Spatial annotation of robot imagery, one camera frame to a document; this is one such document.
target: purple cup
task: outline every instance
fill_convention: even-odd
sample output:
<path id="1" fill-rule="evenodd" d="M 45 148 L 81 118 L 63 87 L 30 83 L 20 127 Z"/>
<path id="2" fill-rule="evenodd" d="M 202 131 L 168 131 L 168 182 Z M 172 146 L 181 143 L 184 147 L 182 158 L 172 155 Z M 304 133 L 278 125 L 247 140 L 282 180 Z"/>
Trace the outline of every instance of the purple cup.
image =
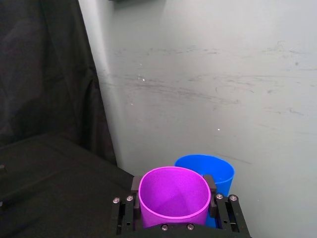
<path id="1" fill-rule="evenodd" d="M 182 167 L 162 167 L 141 179 L 139 199 L 143 226 L 206 223 L 211 192 L 205 179 Z"/>

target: plastic cup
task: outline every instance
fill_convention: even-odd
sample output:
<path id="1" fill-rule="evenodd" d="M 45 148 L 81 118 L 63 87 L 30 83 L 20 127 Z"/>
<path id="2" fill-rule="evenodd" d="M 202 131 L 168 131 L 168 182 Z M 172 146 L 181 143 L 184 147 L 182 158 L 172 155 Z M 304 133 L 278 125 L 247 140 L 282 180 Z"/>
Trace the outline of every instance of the plastic cup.
<path id="1" fill-rule="evenodd" d="M 206 223 L 211 193 L 198 173 L 181 167 L 147 172 L 140 181 L 143 226 L 163 223 Z"/>
<path id="2" fill-rule="evenodd" d="M 217 192 L 228 196 L 234 177 L 234 168 L 228 162 L 211 155 L 186 155 L 179 158 L 175 166 L 196 171 L 201 175 L 212 175 Z M 216 227 L 214 218 L 208 215 L 206 225 Z"/>

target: black curtain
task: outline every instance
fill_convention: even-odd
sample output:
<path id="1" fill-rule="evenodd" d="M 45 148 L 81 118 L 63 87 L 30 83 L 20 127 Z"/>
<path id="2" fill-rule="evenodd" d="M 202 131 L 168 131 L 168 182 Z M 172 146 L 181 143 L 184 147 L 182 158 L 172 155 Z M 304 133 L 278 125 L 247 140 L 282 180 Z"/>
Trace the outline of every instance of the black curtain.
<path id="1" fill-rule="evenodd" d="M 0 0 L 0 147 L 43 133 L 116 163 L 77 0 Z"/>

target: cup rim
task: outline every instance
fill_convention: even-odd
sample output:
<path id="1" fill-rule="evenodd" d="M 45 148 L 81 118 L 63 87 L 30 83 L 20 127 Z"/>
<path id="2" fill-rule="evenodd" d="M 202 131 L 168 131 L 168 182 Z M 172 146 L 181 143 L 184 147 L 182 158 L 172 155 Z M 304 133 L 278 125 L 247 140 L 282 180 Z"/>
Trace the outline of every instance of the cup rim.
<path id="1" fill-rule="evenodd" d="M 200 210 L 198 210 L 197 212 L 194 212 L 194 213 L 189 214 L 189 215 L 186 215 L 186 216 L 181 216 L 181 217 L 165 216 L 165 215 L 159 214 L 159 213 L 157 213 L 157 212 L 151 210 L 150 208 L 148 208 L 148 207 L 144 204 L 144 202 L 143 202 L 143 200 L 142 200 L 142 198 L 141 198 L 141 194 L 140 194 L 140 190 L 141 190 L 141 186 L 142 186 L 143 180 L 144 180 L 144 178 L 145 178 L 148 174 L 152 173 L 153 171 L 162 170 L 162 169 L 186 170 L 186 171 L 190 171 L 191 173 L 194 173 L 194 174 L 198 175 L 199 178 L 201 178 L 201 179 L 204 181 L 204 183 L 205 183 L 205 185 L 206 185 L 206 188 L 207 188 L 207 191 L 208 191 L 208 198 L 207 198 L 206 204 L 205 204 Z M 187 219 L 187 218 L 195 217 L 196 215 L 202 213 L 206 208 L 208 208 L 209 203 L 210 203 L 210 199 L 211 199 L 211 192 L 210 192 L 210 188 L 209 188 L 209 186 L 208 186 L 208 183 L 207 183 L 206 180 L 203 178 L 203 176 L 201 176 L 199 173 L 197 173 L 197 172 L 195 172 L 195 171 L 193 171 L 193 170 L 190 170 L 190 169 L 183 168 L 183 167 L 166 166 L 166 167 L 159 167 L 159 168 L 155 168 L 155 169 L 153 169 L 153 170 L 150 170 L 150 171 L 148 171 L 148 172 L 142 177 L 142 179 L 141 179 L 141 181 L 140 181 L 140 185 L 139 185 L 139 199 L 140 199 L 140 203 L 142 204 L 142 206 L 143 206 L 146 210 L 148 210 L 149 212 L 151 212 L 152 214 L 154 214 L 154 215 L 156 215 L 156 216 L 158 216 L 158 217 L 161 217 L 161 218 L 165 218 L 165 219 L 181 220 L 181 219 Z"/>
<path id="2" fill-rule="evenodd" d="M 230 164 L 228 161 L 224 160 L 223 158 L 217 157 L 217 156 L 215 156 L 215 155 L 207 155 L 207 154 L 189 154 L 189 155 L 184 155 L 184 156 L 182 156 L 182 157 L 179 157 L 179 158 L 175 161 L 175 163 L 174 163 L 175 166 L 178 167 L 178 166 L 176 165 L 176 163 L 177 163 L 179 160 L 181 160 L 181 159 L 183 159 L 183 158 L 185 158 L 185 157 L 188 157 L 188 156 L 202 156 L 202 157 L 209 157 L 209 158 L 210 158 L 210 157 L 213 157 L 213 158 L 216 158 L 216 159 L 218 159 L 218 160 L 222 160 L 223 162 L 225 162 L 226 164 L 228 164 L 228 165 L 232 168 L 232 170 L 233 170 L 232 176 L 229 177 L 228 179 L 224 180 L 224 181 L 217 182 L 216 184 L 225 183 L 225 182 L 228 182 L 228 181 L 230 181 L 230 180 L 232 180 L 232 179 L 234 178 L 234 175 L 235 175 L 236 171 L 235 171 L 234 167 L 232 166 L 232 164 Z"/>

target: black fabric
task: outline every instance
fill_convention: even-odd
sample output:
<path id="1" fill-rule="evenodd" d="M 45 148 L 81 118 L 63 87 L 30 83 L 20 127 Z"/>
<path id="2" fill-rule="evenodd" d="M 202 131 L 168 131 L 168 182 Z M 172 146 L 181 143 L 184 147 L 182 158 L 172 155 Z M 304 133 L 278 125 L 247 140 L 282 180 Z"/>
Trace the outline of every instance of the black fabric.
<path id="1" fill-rule="evenodd" d="M 0 147 L 57 133 L 115 164 L 77 0 L 0 0 Z"/>
<path id="2" fill-rule="evenodd" d="M 132 176 L 71 142 L 52 136 L 0 149 L 1 238 L 105 238 L 112 199 Z"/>

